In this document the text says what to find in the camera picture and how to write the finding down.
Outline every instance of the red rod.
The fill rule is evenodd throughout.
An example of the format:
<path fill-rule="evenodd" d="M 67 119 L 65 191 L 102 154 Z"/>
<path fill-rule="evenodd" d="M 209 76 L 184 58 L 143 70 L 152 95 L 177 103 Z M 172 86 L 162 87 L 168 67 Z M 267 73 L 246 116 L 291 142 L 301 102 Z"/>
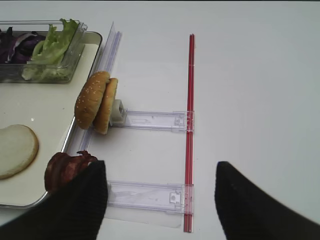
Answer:
<path fill-rule="evenodd" d="M 187 100 L 187 129 L 185 145 L 185 180 L 186 185 L 193 184 L 193 112 L 194 112 L 194 72 L 195 72 L 195 35 L 189 37 L 189 66 L 188 66 L 188 100 Z M 192 215 L 184 214 L 183 231 L 192 232 Z"/>

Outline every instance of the plastic container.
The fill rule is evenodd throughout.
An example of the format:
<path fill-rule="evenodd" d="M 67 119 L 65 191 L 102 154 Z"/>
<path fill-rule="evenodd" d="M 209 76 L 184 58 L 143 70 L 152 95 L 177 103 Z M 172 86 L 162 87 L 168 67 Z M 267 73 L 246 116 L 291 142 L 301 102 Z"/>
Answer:
<path fill-rule="evenodd" d="M 73 35 L 67 51 L 64 53 L 63 60 L 60 64 L 0 64 L 0 83 L 67 83 L 72 79 L 81 53 L 85 47 L 83 43 L 84 33 L 87 26 L 76 20 L 78 27 Z M 38 34 L 46 36 L 49 24 L 57 27 L 57 31 L 63 30 L 61 21 L 0 21 L 0 29 L 5 32 L 12 27 L 15 37 L 36 31 Z M 42 74 L 35 74 L 29 80 L 22 76 L 24 71 L 39 71 Z"/>

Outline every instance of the bread slice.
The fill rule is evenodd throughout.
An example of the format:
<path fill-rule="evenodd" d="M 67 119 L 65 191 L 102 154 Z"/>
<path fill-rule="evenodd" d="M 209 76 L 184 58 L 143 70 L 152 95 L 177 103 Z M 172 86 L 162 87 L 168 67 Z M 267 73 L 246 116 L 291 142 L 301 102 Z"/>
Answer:
<path fill-rule="evenodd" d="M 95 119 L 109 78 L 108 72 L 98 71 L 84 84 L 74 106 L 75 120 L 80 128 L 88 129 Z"/>
<path fill-rule="evenodd" d="M 0 179 L 24 170 L 35 159 L 39 149 L 35 133 L 24 125 L 0 129 Z"/>
<path fill-rule="evenodd" d="M 104 92 L 99 111 L 93 121 L 94 130 L 100 134 L 107 134 L 112 105 L 116 98 L 117 86 L 118 79 L 110 78 L 110 82 L 106 85 L 106 90 Z"/>

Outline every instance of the white tray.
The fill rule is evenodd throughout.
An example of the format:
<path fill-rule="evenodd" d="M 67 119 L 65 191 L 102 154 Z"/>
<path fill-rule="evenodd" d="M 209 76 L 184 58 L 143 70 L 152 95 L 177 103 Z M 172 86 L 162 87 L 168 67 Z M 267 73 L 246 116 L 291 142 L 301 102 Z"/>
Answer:
<path fill-rule="evenodd" d="M 69 83 L 0 83 L 0 129 L 14 124 L 26 125 L 39 140 L 33 163 L 13 177 L 0 180 L 0 207 L 28 208 L 45 196 L 47 163 L 68 142 L 66 137 L 74 117 L 75 101 L 98 56 L 102 36 L 87 32 L 84 42 Z"/>

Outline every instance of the hamburger bun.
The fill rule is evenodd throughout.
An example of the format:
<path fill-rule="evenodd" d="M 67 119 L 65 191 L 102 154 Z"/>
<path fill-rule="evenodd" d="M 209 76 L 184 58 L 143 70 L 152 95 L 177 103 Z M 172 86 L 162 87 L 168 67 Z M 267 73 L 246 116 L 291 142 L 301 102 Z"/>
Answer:
<path fill-rule="evenodd" d="M 81 129 L 88 129 L 95 119 L 101 104 L 110 75 L 98 71 L 84 84 L 74 106 L 74 116 Z"/>
<path fill-rule="evenodd" d="M 36 158 L 39 141 L 34 131 L 24 125 L 0 129 L 0 179 L 9 178 Z"/>
<path fill-rule="evenodd" d="M 112 105 L 114 104 L 117 93 L 117 86 L 118 79 L 110 78 L 110 82 L 106 85 L 100 108 L 93 121 L 94 130 L 100 134 L 107 134 Z"/>

